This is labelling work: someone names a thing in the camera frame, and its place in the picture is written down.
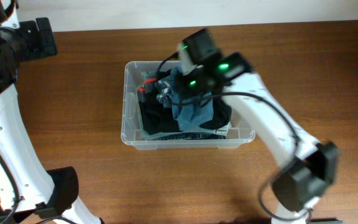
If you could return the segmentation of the dark green-black shirt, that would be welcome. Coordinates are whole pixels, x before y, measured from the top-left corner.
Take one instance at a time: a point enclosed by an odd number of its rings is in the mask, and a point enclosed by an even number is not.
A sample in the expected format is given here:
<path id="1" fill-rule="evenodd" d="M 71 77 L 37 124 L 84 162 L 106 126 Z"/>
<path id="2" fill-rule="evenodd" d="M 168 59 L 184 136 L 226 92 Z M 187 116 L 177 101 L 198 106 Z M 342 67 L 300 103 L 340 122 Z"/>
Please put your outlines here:
<path id="1" fill-rule="evenodd" d="M 227 125 L 231 120 L 232 108 L 221 99 L 213 100 L 213 118 L 200 125 L 203 129 L 219 129 Z"/>

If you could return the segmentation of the blue t-shirt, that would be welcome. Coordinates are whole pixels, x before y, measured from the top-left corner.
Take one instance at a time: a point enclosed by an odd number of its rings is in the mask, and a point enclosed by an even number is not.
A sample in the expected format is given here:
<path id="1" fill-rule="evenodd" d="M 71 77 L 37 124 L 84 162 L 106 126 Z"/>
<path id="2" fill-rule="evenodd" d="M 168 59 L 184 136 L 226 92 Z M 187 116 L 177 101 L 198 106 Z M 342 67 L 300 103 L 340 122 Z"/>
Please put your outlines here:
<path id="1" fill-rule="evenodd" d="M 187 131 L 196 128 L 213 119 L 214 109 L 213 102 L 209 101 L 206 106 L 202 106 L 206 100 L 201 103 L 195 103 L 185 106 L 173 105 L 173 103 L 189 103 L 200 99 L 200 96 L 194 96 L 190 99 L 183 100 L 175 89 L 176 78 L 182 76 L 181 68 L 174 67 L 165 72 L 158 72 L 158 81 L 155 87 L 158 91 L 156 99 L 163 104 L 164 108 L 171 109 L 173 119 L 178 123 L 180 131 Z"/>

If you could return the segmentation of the dark blue jeans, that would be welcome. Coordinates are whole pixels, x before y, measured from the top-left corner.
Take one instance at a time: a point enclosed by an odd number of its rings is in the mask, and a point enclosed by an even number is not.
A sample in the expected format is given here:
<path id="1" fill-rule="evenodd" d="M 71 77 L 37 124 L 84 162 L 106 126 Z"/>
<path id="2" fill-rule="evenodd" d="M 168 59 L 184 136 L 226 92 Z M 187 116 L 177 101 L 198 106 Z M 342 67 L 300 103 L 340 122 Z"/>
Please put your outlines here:
<path id="1" fill-rule="evenodd" d="M 213 133 L 179 133 L 171 134 L 155 138 L 154 141 L 168 141 L 168 140 L 209 140 L 209 139 L 226 139 L 226 136 Z"/>

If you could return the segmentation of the black garment with red trim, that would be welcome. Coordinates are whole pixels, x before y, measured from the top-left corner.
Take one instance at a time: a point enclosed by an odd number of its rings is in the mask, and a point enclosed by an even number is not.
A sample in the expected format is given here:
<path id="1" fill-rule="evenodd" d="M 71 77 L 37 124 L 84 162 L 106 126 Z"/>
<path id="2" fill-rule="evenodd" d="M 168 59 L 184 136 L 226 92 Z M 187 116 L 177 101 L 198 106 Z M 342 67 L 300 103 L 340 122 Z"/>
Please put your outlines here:
<path id="1" fill-rule="evenodd" d="M 165 108 L 157 100 L 158 90 L 155 84 L 158 81 L 156 72 L 141 72 L 143 84 L 137 89 L 139 109 L 144 131 L 149 134 L 179 132 L 178 123 L 173 119 L 172 109 Z"/>

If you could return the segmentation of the light washed jeans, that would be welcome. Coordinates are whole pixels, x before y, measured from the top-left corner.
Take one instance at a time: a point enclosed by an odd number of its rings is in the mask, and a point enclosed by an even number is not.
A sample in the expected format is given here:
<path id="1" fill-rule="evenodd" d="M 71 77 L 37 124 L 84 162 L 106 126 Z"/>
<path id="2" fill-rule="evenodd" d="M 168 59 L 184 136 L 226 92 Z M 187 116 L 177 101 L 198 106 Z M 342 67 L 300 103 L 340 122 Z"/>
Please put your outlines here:
<path id="1" fill-rule="evenodd" d="M 173 103 L 173 105 L 178 105 L 178 106 L 185 106 L 185 105 L 190 105 L 190 104 L 193 104 L 192 102 L 189 102 L 189 103 Z M 202 104 L 202 106 L 206 106 L 206 104 L 208 103 L 209 101 L 206 100 L 205 103 Z M 210 130 L 210 129 L 203 129 L 203 128 L 200 128 L 199 126 L 196 127 L 196 128 L 193 128 L 193 129 L 189 129 L 187 131 L 179 131 L 179 132 L 176 132 L 176 133 L 157 133 L 157 134 L 152 134 L 152 135 L 149 135 L 147 134 L 143 127 L 141 129 L 141 133 L 144 135 L 144 138 L 145 139 L 148 139 L 148 140 L 151 140 L 151 139 L 155 139 L 155 138 L 159 138 L 159 137 L 163 137 L 163 136 L 168 136 L 168 135 L 171 135 L 171 134 L 179 134 L 179 133 L 213 133 L 213 134 L 219 134 L 219 135 L 224 135 L 224 136 L 227 136 L 227 131 L 228 129 L 231 127 L 231 124 L 230 122 L 219 128 L 219 129 L 214 129 L 214 130 Z"/>

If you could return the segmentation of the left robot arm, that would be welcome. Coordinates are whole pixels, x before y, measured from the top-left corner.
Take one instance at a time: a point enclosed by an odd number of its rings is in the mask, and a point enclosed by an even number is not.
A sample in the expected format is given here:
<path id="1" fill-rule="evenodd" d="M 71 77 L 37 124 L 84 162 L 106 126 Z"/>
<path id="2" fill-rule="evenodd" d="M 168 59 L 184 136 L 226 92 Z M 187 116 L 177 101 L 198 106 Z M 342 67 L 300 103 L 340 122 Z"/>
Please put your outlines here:
<path id="1" fill-rule="evenodd" d="M 57 54 L 50 21 L 21 22 L 16 0 L 0 1 L 0 223 L 37 215 L 42 223 L 101 223 L 79 197 L 73 167 L 46 170 L 27 134 L 18 103 L 22 62 Z"/>

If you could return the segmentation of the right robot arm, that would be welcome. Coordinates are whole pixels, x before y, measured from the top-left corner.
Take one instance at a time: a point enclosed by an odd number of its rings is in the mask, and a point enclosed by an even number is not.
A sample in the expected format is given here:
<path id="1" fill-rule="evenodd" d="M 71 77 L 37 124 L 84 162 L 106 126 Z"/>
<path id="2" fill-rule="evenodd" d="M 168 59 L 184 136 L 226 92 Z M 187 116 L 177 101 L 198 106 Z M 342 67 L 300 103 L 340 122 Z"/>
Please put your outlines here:
<path id="1" fill-rule="evenodd" d="M 339 149 L 321 143 L 281 107 L 253 66 L 239 53 L 224 55 L 208 29 L 177 45 L 183 76 L 180 106 L 220 98 L 252 125 L 279 170 L 258 191 L 272 223 L 310 223 L 313 207 L 336 181 Z"/>

